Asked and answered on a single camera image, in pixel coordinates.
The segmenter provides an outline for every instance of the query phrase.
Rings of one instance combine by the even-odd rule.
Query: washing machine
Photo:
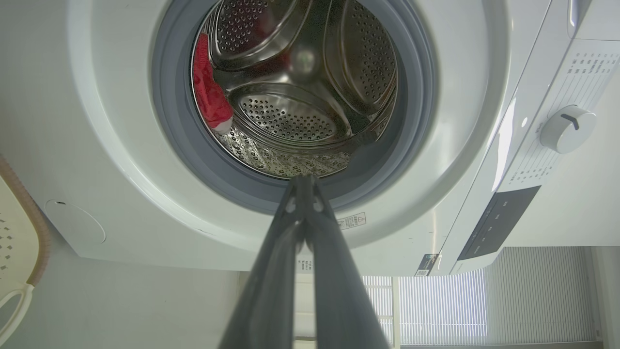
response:
[[[314,174],[360,273],[462,273],[503,247],[479,247],[489,203],[518,193],[510,233],[535,194],[507,184],[513,160],[525,141],[542,151],[539,109],[566,94],[556,75],[580,33],[616,55],[591,30],[604,21],[580,27],[587,5],[5,2],[0,151],[82,257],[249,270],[288,179]],[[234,110],[225,132],[192,79],[201,35]],[[573,101],[550,103],[555,120]]]

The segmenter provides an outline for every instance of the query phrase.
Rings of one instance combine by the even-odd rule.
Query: white wall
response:
[[[592,248],[606,349],[620,349],[620,247]]]
[[[53,232],[49,265],[13,348],[216,348],[238,273],[78,257]]]

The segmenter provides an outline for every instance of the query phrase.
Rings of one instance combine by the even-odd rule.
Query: sticker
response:
[[[366,224],[366,213],[358,213],[356,215],[351,215],[349,217],[344,217],[338,220],[338,226],[341,230],[355,228],[358,225]]]
[[[439,253],[424,255],[424,257],[422,257],[422,261],[420,262],[420,266],[418,267],[418,271],[415,272],[415,275],[428,276],[437,261],[437,256],[439,256]]]
[[[295,271],[302,274],[312,274],[314,272],[314,261],[312,260],[312,256],[298,256],[297,268]]]

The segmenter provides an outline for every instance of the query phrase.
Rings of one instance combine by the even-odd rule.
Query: red garment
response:
[[[206,124],[215,129],[232,118],[233,107],[228,103],[222,88],[213,80],[213,67],[209,60],[209,37],[201,33],[196,44],[193,61],[193,85],[196,101]]]

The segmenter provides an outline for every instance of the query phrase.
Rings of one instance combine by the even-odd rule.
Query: control knob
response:
[[[594,131],[596,115],[577,106],[557,111],[541,131],[541,144],[560,154],[577,149]]]

